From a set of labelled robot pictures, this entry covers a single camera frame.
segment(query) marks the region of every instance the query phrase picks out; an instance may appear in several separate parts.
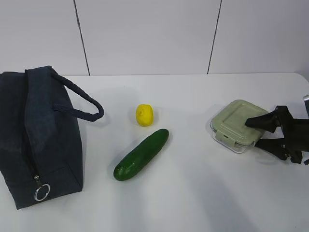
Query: key ring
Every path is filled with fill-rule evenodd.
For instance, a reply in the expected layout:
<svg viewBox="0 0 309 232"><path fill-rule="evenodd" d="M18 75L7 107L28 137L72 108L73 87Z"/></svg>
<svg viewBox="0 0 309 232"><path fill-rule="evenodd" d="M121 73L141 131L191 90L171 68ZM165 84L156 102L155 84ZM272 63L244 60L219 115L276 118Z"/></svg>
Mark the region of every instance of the key ring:
<svg viewBox="0 0 309 232"><path fill-rule="evenodd" d="M45 186L48 188L47 193L45 194L45 196L44 196L42 199L38 199L38 193L39 193L39 191L41 190L41 188L43 188L43 187L45 187ZM50 185L49 185L49 184L44 184L44 185L40 186L40 187L35 191L34 199L35 199L37 202L41 202L41 201L43 201L43 200L48 196L49 192L50 192Z"/></svg>

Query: green lid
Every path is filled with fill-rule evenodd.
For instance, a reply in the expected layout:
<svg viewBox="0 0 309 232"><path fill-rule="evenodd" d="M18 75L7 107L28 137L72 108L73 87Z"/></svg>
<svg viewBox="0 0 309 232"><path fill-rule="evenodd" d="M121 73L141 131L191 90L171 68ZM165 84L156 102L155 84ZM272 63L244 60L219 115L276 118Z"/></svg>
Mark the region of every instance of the green lid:
<svg viewBox="0 0 309 232"><path fill-rule="evenodd" d="M254 145L265 131L247 127L245 122L248 118L267 113L266 110L250 102L235 100L211 121L211 127L216 132L215 139L231 149L237 144Z"/></svg>

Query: yellow lemon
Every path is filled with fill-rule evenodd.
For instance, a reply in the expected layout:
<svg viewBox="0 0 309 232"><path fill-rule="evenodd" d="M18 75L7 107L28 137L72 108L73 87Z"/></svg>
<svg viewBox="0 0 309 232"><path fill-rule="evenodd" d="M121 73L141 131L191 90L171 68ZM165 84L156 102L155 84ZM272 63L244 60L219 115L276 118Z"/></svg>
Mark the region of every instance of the yellow lemon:
<svg viewBox="0 0 309 232"><path fill-rule="evenodd" d="M154 122L154 112L151 105L139 105L136 109L136 120L142 127L148 127Z"/></svg>

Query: cucumber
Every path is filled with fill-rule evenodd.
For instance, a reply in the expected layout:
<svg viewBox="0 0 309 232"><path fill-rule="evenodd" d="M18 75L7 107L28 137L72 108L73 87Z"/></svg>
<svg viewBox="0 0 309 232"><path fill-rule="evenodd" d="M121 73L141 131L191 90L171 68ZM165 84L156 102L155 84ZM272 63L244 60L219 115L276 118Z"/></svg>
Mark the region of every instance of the cucumber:
<svg viewBox="0 0 309 232"><path fill-rule="evenodd" d="M162 149L169 138L167 129L160 129L148 136L115 167L114 177L117 180L128 180L134 177Z"/></svg>

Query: dark blue bag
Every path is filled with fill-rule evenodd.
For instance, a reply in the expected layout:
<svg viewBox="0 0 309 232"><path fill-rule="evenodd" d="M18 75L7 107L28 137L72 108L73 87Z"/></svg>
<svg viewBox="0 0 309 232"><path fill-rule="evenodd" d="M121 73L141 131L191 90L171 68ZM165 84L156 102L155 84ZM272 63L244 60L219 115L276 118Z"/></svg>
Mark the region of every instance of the dark blue bag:
<svg viewBox="0 0 309 232"><path fill-rule="evenodd" d="M98 108L73 108L71 89ZM50 66L0 74L0 171L24 208L83 188L82 142L77 117L96 121L102 106Z"/></svg>

